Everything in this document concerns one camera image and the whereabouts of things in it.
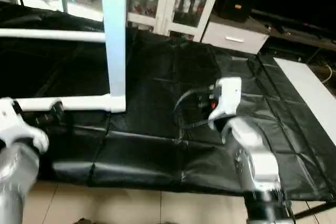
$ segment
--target drawer handle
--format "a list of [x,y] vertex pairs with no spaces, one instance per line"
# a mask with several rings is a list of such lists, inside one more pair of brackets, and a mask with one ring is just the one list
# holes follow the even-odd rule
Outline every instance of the drawer handle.
[[227,36],[225,36],[225,39],[226,40],[231,40],[231,41],[234,41],[234,42],[244,43],[243,39],[237,39],[237,38],[227,37]]

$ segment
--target white pvc pipe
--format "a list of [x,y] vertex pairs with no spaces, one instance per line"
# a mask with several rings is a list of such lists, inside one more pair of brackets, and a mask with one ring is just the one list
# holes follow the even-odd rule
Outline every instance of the white pvc pipe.
[[23,111],[49,111],[58,101],[62,102],[64,110],[105,110],[112,113],[126,110],[125,97],[113,97],[111,94],[89,97],[21,98],[14,100],[19,103]]
[[102,0],[110,92],[126,94],[126,0]]
[[43,29],[0,28],[0,37],[59,39],[105,43],[105,33],[97,31],[63,31]]

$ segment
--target black mat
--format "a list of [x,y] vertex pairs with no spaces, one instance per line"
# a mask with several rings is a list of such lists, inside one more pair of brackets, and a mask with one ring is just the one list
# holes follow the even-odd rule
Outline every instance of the black mat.
[[[0,4],[0,27],[102,30],[59,12]],[[109,92],[104,44],[0,38],[0,97]],[[253,56],[144,31],[127,30],[127,112],[68,112],[49,126],[40,178],[88,186],[239,195],[233,161],[202,118],[190,88],[224,76],[243,79],[238,114],[248,114],[276,154],[290,199],[332,200],[336,147],[272,55]]]

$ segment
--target white table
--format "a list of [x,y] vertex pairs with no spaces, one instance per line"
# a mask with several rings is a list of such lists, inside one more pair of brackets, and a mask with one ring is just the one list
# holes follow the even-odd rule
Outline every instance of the white table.
[[336,99],[303,63],[274,58],[336,145]]

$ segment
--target white drawer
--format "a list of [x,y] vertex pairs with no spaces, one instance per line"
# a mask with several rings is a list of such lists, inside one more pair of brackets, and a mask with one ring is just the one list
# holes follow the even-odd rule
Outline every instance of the white drawer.
[[257,54],[268,35],[209,22],[202,43]]

